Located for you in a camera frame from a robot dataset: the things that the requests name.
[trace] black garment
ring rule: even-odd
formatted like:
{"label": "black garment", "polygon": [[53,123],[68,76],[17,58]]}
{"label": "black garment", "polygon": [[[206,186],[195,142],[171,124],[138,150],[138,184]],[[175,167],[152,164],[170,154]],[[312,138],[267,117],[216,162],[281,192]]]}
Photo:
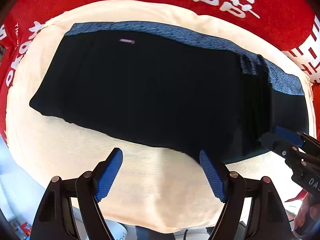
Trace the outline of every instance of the black garment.
{"label": "black garment", "polygon": [[305,97],[274,91],[261,56],[258,75],[242,74],[240,57],[250,64],[142,32],[65,36],[30,106],[198,162],[203,149],[232,163],[267,152],[256,140],[274,125],[308,132]]}

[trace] blue gripper pad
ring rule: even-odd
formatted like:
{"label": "blue gripper pad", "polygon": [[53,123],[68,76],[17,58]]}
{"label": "blue gripper pad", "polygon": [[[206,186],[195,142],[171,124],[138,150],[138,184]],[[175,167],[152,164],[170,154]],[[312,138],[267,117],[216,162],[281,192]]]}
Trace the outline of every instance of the blue gripper pad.
{"label": "blue gripper pad", "polygon": [[101,176],[98,182],[97,193],[95,198],[99,203],[104,197],[109,193],[109,190],[118,174],[123,160],[122,151],[119,149],[115,156],[112,158],[109,166],[106,168],[105,172]]}
{"label": "blue gripper pad", "polygon": [[303,144],[303,140],[301,139],[300,135],[296,134],[295,132],[291,132],[285,128],[282,128],[280,126],[275,126],[272,129],[272,132],[276,135],[281,136],[283,139],[289,141],[290,143],[301,147]]}
{"label": "blue gripper pad", "polygon": [[200,164],[214,196],[224,203],[227,200],[227,196],[224,193],[222,180],[204,150],[200,151]]}

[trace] metal pin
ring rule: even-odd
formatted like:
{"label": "metal pin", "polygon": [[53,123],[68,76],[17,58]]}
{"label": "metal pin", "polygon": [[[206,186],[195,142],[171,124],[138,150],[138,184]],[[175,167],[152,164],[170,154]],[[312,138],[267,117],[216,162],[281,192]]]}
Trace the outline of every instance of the metal pin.
{"label": "metal pin", "polygon": [[83,176],[84,176],[85,178],[90,178],[90,177],[92,176],[92,171],[86,171],[86,172],[83,174]]}
{"label": "metal pin", "polygon": [[263,177],[262,179],[265,183],[270,183],[271,182],[271,179],[267,176]]}
{"label": "metal pin", "polygon": [[239,176],[239,174],[235,171],[230,172],[230,177],[232,178],[237,178]]}
{"label": "metal pin", "polygon": [[54,177],[51,179],[52,182],[57,182],[58,180],[59,180],[59,177],[58,177],[58,176],[54,176]]}

